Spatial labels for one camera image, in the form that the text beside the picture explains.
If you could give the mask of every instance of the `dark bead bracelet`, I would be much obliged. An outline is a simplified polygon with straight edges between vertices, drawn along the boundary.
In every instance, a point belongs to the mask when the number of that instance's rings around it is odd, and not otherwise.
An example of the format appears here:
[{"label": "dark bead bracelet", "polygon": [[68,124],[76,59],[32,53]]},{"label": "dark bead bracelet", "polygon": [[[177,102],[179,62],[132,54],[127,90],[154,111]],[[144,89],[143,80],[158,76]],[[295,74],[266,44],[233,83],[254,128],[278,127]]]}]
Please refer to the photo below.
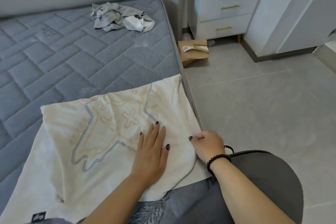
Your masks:
[{"label": "dark bead bracelet", "polygon": [[214,160],[216,160],[217,158],[226,158],[228,161],[231,162],[231,158],[230,158],[228,155],[226,155],[226,154],[219,154],[219,155],[216,155],[216,156],[214,156],[213,158],[211,158],[211,160],[209,160],[208,163],[207,163],[207,170],[208,170],[208,172],[211,173],[211,175],[213,175],[213,176],[215,176],[215,175],[214,175],[214,173],[211,171],[211,169],[210,169],[210,165],[211,165],[211,163],[212,163]]}]

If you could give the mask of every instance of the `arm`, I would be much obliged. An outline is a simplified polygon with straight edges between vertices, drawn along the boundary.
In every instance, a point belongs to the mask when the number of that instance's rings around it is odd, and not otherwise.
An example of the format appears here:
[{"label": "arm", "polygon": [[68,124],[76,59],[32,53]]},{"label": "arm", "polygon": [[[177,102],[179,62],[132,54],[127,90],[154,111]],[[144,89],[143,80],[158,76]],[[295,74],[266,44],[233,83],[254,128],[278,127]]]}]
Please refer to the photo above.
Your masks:
[{"label": "arm", "polygon": [[[217,154],[225,154],[223,140],[215,132],[203,131],[195,135],[191,142],[205,163]],[[294,224],[227,159],[216,159],[210,169],[219,182],[224,201],[236,224]]]},{"label": "arm", "polygon": [[162,148],[166,128],[151,124],[140,133],[131,174],[85,219],[83,224],[124,224],[142,194],[162,176],[168,150]]}]

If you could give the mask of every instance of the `blue quilted mattress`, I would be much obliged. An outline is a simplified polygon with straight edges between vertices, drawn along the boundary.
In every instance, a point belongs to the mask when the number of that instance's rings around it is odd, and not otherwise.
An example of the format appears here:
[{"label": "blue quilted mattress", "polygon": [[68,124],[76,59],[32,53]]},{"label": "blue quilted mattress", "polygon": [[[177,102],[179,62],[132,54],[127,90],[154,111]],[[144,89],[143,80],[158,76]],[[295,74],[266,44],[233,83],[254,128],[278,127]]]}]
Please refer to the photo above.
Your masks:
[{"label": "blue quilted mattress", "polygon": [[145,11],[154,28],[147,33],[95,31],[91,6],[0,21],[0,214],[42,124],[42,105],[181,73],[162,1],[120,4]]}]

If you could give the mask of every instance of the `brown paper bag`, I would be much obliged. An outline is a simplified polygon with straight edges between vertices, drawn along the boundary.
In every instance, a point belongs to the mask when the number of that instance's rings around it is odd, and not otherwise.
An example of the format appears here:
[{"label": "brown paper bag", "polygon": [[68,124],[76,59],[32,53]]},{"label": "brown paper bag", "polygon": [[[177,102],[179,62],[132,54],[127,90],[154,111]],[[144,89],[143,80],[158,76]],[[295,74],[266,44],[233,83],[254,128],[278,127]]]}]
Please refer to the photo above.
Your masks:
[{"label": "brown paper bag", "polygon": [[178,41],[177,47],[180,53],[183,67],[186,67],[195,59],[206,59],[209,56],[209,51],[202,48],[206,46],[207,46],[206,39]]}]

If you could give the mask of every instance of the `nightstand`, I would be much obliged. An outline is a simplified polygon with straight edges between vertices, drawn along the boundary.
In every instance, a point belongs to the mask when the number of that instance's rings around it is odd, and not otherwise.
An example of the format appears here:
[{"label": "nightstand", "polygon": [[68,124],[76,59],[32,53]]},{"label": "nightstand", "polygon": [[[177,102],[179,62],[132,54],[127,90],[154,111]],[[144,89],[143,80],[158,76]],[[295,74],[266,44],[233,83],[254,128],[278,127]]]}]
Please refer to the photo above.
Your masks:
[{"label": "nightstand", "polygon": [[187,21],[195,39],[246,33],[258,0],[188,0]]}]

